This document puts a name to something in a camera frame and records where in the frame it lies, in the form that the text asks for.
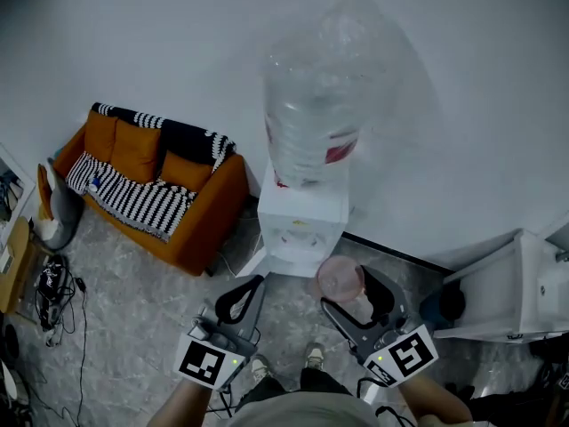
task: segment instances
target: black and white throw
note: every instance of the black and white throw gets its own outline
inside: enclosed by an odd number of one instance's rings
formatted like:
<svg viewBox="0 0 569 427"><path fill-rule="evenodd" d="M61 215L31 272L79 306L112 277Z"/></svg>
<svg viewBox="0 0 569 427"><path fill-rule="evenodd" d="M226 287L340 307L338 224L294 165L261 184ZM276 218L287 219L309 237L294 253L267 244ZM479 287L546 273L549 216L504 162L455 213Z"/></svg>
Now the black and white throw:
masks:
<svg viewBox="0 0 569 427"><path fill-rule="evenodd" d="M89 189L98 179L96 191ZM87 152L76 161L66 179L78 195L89 194L120 222L168 242L184 213L196 197L195 191L158 179L137 183L120 174L111 164Z"/></svg>
<svg viewBox="0 0 569 427"><path fill-rule="evenodd" d="M158 171L169 150L179 157L210 165L214 173L233 153L235 143L223 134L143 112L96 102L92 110L103 116L118 117L128 124L160 130ZM89 189L93 179L99 183ZM111 164L84 152L66 179L78 195L89 194L105 211L120 222L168 242L197 193L159 177L149 183L137 183L124 177Z"/></svg>
<svg viewBox="0 0 569 427"><path fill-rule="evenodd" d="M158 166L162 165L166 151L170 150L179 157L201 165L210 165L214 173L221 163L236 150L235 143L223 134L169 118L152 116L144 112L99 102L93 104L91 109L103 116L118 117L127 124L161 130Z"/></svg>

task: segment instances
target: white cabinet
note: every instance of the white cabinet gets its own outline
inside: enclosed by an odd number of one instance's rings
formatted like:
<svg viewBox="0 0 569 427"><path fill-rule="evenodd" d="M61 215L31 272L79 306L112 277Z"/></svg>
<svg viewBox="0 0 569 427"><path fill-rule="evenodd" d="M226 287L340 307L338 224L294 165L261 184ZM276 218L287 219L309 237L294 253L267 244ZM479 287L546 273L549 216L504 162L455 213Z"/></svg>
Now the white cabinet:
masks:
<svg viewBox="0 0 569 427"><path fill-rule="evenodd" d="M314 277L348 223L348 166L335 181L290 189L275 183L269 162L257 213L264 247L237 276L275 272Z"/></svg>
<svg viewBox="0 0 569 427"><path fill-rule="evenodd" d="M569 263L556 262L558 247L529 231L484 259L445 279L459 282L466 308L454 327L436 338L531 342L569 331L563 294Z"/></svg>

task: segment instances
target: plastic cup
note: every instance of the plastic cup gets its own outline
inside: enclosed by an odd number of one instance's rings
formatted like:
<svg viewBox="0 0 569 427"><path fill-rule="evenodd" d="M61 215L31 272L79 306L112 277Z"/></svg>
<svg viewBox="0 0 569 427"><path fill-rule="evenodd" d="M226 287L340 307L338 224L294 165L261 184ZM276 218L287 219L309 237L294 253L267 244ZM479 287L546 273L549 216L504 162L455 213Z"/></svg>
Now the plastic cup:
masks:
<svg viewBox="0 0 569 427"><path fill-rule="evenodd" d="M333 302L349 302L364 289L364 272L351 258L335 255L328 258L317 271L319 293Z"/></svg>

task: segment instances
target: orange cushion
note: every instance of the orange cushion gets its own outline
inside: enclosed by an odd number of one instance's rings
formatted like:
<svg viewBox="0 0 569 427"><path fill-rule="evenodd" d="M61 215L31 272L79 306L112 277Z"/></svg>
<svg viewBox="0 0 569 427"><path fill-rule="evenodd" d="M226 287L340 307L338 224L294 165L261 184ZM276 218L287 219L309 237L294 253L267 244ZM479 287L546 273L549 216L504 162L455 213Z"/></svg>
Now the orange cushion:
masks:
<svg viewBox="0 0 569 427"><path fill-rule="evenodd" d="M110 164L138 183L154 180L160 130L116 122L115 147Z"/></svg>
<svg viewBox="0 0 569 427"><path fill-rule="evenodd" d="M160 177L163 181L181 185L190 191L199 191L204 187L211 175L211 166L178 157L168 150Z"/></svg>
<svg viewBox="0 0 569 427"><path fill-rule="evenodd" d="M115 145L116 117L89 111L85 125L85 150L99 161L108 163Z"/></svg>

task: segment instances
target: white sneaker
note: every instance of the white sneaker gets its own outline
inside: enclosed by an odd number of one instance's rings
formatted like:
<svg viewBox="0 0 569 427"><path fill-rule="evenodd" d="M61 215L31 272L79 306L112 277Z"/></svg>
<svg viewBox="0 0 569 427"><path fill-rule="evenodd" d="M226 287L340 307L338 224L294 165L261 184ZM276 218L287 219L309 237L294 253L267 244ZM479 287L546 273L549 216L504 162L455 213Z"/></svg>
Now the white sneaker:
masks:
<svg viewBox="0 0 569 427"><path fill-rule="evenodd" d="M304 367L324 371L324 349L324 345L321 343L309 343L306 347L306 363Z"/></svg>
<svg viewBox="0 0 569 427"><path fill-rule="evenodd" d="M271 373L268 370L268 361L264 356L255 354L252 357L251 373L255 380L255 384L259 384L265 376L271 376Z"/></svg>

